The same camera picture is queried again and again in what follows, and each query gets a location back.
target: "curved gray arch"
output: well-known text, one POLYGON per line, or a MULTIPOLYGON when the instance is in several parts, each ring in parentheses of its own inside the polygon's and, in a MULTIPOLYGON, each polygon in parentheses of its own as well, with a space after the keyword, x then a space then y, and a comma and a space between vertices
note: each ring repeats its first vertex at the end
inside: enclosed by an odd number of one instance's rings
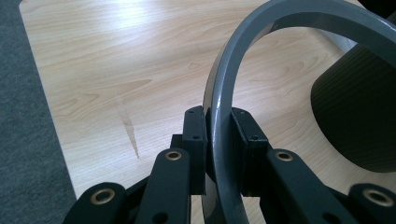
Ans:
POLYGON ((287 27, 312 27, 348 37, 396 67, 396 28, 361 7, 342 0, 272 0, 237 27, 214 62, 206 84, 211 160, 216 179, 206 179, 206 223, 248 223, 237 187, 231 151, 233 87, 239 65, 262 36, 287 27))

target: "gray carpet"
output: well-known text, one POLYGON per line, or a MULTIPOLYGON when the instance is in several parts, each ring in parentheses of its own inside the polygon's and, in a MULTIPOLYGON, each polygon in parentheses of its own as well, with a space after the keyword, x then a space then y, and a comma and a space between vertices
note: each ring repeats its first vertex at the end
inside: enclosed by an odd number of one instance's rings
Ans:
POLYGON ((20 1, 0 1, 0 223, 62 223, 76 198, 20 1))

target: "wooden floor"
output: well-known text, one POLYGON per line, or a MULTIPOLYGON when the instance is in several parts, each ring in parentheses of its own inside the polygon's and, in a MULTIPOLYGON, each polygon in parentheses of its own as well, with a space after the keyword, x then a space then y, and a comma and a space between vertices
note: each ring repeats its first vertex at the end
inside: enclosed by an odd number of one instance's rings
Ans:
MULTIPOLYGON (((132 186, 201 105, 209 70, 236 26, 262 1, 25 0, 21 14, 75 193, 100 182, 132 186)), ((247 53, 233 106, 251 112, 274 147, 298 153, 324 184, 348 192, 371 182, 341 156, 313 117, 315 79, 342 56, 320 33, 280 30, 247 53)), ((262 222, 245 199, 251 223, 262 222)), ((193 197, 192 223, 202 223, 193 197)))

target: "gray plastic ring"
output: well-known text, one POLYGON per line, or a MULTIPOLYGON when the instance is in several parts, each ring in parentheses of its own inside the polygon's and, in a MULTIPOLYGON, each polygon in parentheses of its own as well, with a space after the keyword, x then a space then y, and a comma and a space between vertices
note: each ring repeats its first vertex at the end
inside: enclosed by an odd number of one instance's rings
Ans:
POLYGON ((206 179, 206 223, 248 223, 231 146, 231 109, 236 74, 248 48, 288 27, 312 27, 352 39, 396 67, 396 28, 390 22, 342 0, 272 0, 248 15, 221 49, 206 84, 204 109, 210 120, 209 155, 216 179, 206 179))

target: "wood grain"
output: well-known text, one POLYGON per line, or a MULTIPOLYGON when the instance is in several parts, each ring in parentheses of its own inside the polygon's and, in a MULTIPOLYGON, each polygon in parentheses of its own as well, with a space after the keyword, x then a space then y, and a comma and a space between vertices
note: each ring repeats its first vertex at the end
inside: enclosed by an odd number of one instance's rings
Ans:
MULTIPOLYGON (((262 2, 22 1, 77 197, 100 182, 128 188, 149 175, 156 155, 181 133, 184 111, 202 103, 220 48, 262 2)), ((315 122, 312 83, 341 56, 315 30, 272 33, 242 62, 233 105, 250 111, 274 147, 297 152, 326 185, 347 192, 372 182, 396 191, 396 174, 347 161, 315 122)), ((262 222, 258 200, 244 204, 249 220, 262 222)), ((200 197, 192 208, 192 223, 202 223, 200 197)))

